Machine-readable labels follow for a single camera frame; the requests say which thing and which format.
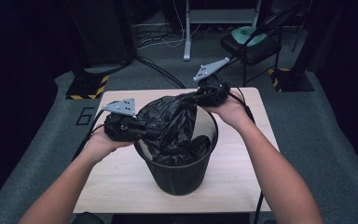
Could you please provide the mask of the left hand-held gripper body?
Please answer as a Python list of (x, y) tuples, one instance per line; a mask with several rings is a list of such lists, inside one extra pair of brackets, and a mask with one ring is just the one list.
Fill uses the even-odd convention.
[(105, 134), (110, 139), (118, 142), (135, 142), (146, 134), (145, 122), (135, 116), (133, 98), (104, 105), (103, 111), (109, 112), (103, 126)]

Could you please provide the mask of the person's right hand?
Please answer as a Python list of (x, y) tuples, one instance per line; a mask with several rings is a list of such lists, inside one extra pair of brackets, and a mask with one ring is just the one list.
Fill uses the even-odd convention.
[(220, 106), (205, 106), (204, 109), (217, 114), (223, 122), (236, 130), (249, 127), (252, 124), (243, 106), (241, 95), (237, 91), (231, 91)]

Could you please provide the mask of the black equipment cabinet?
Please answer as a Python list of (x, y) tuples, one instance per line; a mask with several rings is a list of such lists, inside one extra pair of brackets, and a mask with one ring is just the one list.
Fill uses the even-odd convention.
[(66, 0), (89, 64), (126, 66), (135, 54), (127, 0)]

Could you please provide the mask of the person's left hand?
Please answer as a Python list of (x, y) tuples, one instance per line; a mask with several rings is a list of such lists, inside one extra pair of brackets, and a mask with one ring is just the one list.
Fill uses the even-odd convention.
[(132, 142), (118, 142), (110, 139), (104, 131), (103, 125), (98, 125), (91, 133), (90, 139), (83, 149), (83, 153), (92, 161), (98, 163), (118, 148), (128, 147)]

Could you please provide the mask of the black plastic garbage bag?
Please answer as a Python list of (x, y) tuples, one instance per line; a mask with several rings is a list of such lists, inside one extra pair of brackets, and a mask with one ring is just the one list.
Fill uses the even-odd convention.
[(142, 152), (158, 164), (184, 166), (210, 151), (215, 134), (211, 115), (185, 96), (164, 96), (145, 105), (138, 118), (156, 129), (141, 141)]

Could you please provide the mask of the dark round object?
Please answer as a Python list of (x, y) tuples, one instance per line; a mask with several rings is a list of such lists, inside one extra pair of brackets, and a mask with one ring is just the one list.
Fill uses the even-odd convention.
[(96, 215), (84, 212), (76, 216), (71, 224), (104, 224), (103, 220)]

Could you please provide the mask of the black mesh wastebasket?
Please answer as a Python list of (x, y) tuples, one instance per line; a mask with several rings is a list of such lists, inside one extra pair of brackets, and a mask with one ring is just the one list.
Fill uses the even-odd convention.
[(215, 126), (215, 134), (211, 151), (199, 161), (184, 166), (166, 166), (149, 160), (142, 152), (141, 141), (134, 146), (138, 154), (144, 159), (151, 175), (157, 185), (166, 193), (174, 196), (183, 196), (195, 191), (203, 181), (210, 156), (218, 140), (218, 128), (216, 121), (211, 113)]

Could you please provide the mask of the green cushion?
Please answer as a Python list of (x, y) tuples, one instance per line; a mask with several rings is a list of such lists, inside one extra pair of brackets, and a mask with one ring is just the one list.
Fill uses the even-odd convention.
[(234, 40), (237, 41), (240, 45), (244, 44), (245, 42), (248, 42), (247, 46), (251, 47), (260, 43), (267, 37), (266, 34), (261, 34), (261, 35), (256, 35), (255, 37), (251, 37), (254, 31), (255, 28), (252, 26), (242, 26), (232, 30), (231, 35), (234, 38)]

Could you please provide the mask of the black folding chair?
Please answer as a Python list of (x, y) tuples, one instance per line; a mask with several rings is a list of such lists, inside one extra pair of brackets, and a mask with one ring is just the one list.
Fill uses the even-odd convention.
[(247, 77), (247, 68), (262, 63), (266, 59), (274, 56), (274, 64), (264, 71), (255, 75), (256, 78), (269, 69), (276, 69), (282, 49), (282, 30), (283, 26), (290, 21), (301, 9), (301, 6), (293, 6), (283, 9), (256, 27), (248, 38), (240, 42), (233, 34), (226, 35), (220, 40), (220, 46), (230, 53), (229, 63), (236, 61), (242, 64), (242, 86), (245, 87), (250, 78)]

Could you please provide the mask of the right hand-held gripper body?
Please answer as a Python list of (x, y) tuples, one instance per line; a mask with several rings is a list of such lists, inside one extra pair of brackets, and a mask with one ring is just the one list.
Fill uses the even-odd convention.
[(204, 101), (200, 106), (219, 106), (227, 99), (230, 87), (217, 76), (217, 72), (228, 63), (229, 58), (225, 58), (200, 66), (200, 70), (193, 77), (193, 80), (198, 83), (197, 91), (200, 92), (200, 96), (194, 98)]

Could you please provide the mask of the white metal stand frame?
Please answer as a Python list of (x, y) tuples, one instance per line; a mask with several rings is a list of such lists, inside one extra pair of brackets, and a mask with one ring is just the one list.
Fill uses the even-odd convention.
[(183, 59), (190, 60), (192, 24), (250, 24), (256, 27), (262, 0), (255, 0), (252, 8), (240, 9), (191, 9), (186, 0), (186, 40)]

